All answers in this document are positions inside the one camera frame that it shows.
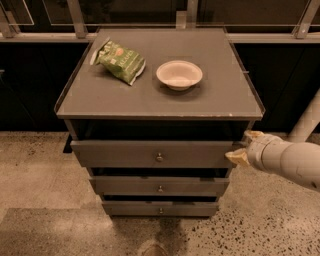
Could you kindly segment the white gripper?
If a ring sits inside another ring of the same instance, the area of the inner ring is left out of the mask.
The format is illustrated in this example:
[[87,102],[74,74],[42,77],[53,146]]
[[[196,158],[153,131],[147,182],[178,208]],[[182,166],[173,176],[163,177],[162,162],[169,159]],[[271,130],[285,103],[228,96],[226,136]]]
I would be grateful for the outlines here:
[[264,172],[280,170],[280,156],[283,151],[280,137],[265,134],[261,131],[246,130],[244,136],[251,141],[248,147],[227,152],[225,157],[235,165],[251,165]]

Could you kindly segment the round robot base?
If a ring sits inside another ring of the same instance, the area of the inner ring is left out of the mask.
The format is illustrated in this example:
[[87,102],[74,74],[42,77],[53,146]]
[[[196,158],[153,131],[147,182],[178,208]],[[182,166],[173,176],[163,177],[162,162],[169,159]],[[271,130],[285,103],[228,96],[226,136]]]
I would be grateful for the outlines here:
[[168,253],[161,243],[149,240],[139,247],[138,256],[168,256]]

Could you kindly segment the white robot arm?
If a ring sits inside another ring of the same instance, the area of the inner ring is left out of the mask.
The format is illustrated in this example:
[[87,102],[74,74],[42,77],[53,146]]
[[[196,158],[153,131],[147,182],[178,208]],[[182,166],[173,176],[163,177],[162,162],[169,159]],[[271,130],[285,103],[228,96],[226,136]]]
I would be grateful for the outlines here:
[[320,122],[320,95],[316,93],[290,132],[288,139],[246,130],[248,144],[226,158],[241,166],[252,166],[265,173],[279,175],[302,187],[320,191],[320,146],[307,138]]

